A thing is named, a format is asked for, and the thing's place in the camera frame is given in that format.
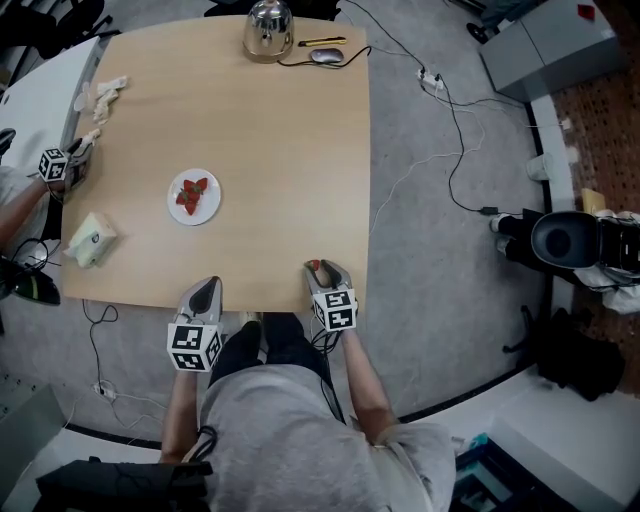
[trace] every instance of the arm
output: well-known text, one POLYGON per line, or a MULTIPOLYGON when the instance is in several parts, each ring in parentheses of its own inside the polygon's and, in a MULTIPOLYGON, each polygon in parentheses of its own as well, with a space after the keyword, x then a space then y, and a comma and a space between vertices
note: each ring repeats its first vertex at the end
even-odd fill
POLYGON ((0 251, 7 247, 45 193, 47 185, 37 178, 9 203, 0 207, 0 251))
POLYGON ((162 429, 160 462, 179 463, 198 440, 197 373, 176 374, 162 429))
POLYGON ((386 428, 398 420, 354 329, 342 331, 342 346, 351 402, 362 431, 373 444, 386 428))

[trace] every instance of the computer mouse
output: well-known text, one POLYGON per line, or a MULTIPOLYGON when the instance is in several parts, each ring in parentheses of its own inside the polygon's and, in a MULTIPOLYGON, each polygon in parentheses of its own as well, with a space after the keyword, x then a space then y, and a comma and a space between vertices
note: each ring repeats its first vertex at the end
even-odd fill
POLYGON ((344 60, 344 53, 337 48, 322 48, 313 50, 309 54, 309 58, 318 64, 337 64, 344 60))

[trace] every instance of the paper tissue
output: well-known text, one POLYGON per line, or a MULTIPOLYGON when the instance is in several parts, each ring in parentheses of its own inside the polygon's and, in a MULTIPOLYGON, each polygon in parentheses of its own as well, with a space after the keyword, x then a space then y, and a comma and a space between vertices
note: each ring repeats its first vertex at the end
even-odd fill
POLYGON ((71 237, 64 254, 75 258, 81 268, 93 267, 117 236, 104 215, 91 212, 71 237))

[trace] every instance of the gray t-shirt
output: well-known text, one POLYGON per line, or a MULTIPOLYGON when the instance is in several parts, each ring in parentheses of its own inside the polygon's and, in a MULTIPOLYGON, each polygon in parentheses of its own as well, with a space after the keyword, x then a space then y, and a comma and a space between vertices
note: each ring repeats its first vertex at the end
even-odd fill
POLYGON ((451 501, 455 461, 445 429, 395 425, 371 446, 333 417, 320 378, 300 366, 258 366, 219 380, 205 395, 200 425, 218 433, 206 459, 212 511, 444 512, 451 501))

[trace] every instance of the gray cabinet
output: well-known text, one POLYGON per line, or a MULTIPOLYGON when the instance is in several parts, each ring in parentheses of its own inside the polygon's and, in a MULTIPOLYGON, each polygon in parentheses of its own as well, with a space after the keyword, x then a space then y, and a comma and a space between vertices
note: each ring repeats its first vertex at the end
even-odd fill
POLYGON ((548 0, 482 46, 496 91, 519 101, 622 69, 626 59, 611 26, 591 0, 548 0), (595 20, 578 16, 593 5, 595 20))

